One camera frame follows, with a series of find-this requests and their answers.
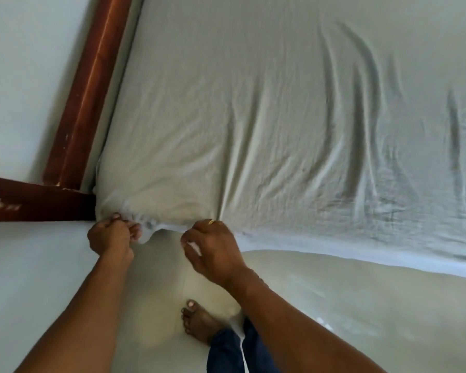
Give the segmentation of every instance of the hand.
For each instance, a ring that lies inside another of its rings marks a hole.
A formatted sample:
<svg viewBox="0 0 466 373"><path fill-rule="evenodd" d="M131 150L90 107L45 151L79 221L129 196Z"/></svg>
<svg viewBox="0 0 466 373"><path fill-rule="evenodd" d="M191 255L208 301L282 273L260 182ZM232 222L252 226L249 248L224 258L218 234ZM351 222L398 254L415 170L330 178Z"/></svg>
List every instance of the hand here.
<svg viewBox="0 0 466 373"><path fill-rule="evenodd" d="M221 221L197 221L181 237L181 246L193 268L211 282L226 287L237 275L248 270L233 233ZM195 243L200 256L190 245Z"/></svg>
<svg viewBox="0 0 466 373"><path fill-rule="evenodd" d="M133 260L134 254L130 242L137 241L142 236L141 226L123 220L119 213L114 213L110 219L93 225L88 232L91 249L100 256L108 256L109 260Z"/></svg>

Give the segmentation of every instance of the chipped paint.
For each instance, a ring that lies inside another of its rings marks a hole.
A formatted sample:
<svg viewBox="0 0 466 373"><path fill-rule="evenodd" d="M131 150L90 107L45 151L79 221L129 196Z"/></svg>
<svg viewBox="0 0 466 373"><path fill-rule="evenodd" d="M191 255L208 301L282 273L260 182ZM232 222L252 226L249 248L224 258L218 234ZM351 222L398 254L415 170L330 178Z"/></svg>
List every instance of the chipped paint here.
<svg viewBox="0 0 466 373"><path fill-rule="evenodd" d="M5 210L9 212L17 212L21 208L20 204L6 204L0 199L0 210Z"/></svg>

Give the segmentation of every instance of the forearm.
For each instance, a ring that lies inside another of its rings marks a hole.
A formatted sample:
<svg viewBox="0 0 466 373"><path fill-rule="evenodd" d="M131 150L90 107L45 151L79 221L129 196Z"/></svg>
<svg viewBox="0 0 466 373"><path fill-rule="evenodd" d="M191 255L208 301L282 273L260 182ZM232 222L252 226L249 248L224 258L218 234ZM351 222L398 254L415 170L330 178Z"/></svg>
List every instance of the forearm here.
<svg viewBox="0 0 466 373"><path fill-rule="evenodd" d="M251 270L226 288L242 306L281 371L383 372L364 354L270 290Z"/></svg>
<svg viewBox="0 0 466 373"><path fill-rule="evenodd" d="M100 257L67 309L34 346L17 373L108 372L129 264L114 264Z"/></svg>

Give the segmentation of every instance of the wooden bed post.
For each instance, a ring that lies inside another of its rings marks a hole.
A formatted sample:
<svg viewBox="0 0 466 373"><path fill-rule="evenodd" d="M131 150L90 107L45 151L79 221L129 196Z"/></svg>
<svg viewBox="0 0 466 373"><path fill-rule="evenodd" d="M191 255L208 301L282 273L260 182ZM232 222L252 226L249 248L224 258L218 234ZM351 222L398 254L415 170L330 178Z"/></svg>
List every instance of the wooden bed post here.
<svg viewBox="0 0 466 373"><path fill-rule="evenodd" d="M100 0L43 174L45 185L0 178L0 221L95 219L80 193L132 0Z"/></svg>
<svg viewBox="0 0 466 373"><path fill-rule="evenodd" d="M43 183L79 190L132 0L100 0Z"/></svg>

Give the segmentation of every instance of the white bed sheet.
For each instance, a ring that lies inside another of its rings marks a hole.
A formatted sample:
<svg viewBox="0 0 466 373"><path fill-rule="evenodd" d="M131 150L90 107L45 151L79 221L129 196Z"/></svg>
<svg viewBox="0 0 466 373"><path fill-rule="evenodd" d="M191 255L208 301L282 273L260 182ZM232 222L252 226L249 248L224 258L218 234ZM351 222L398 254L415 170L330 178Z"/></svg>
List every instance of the white bed sheet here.
<svg viewBox="0 0 466 373"><path fill-rule="evenodd" d="M145 0L97 197L466 277L466 0Z"/></svg>

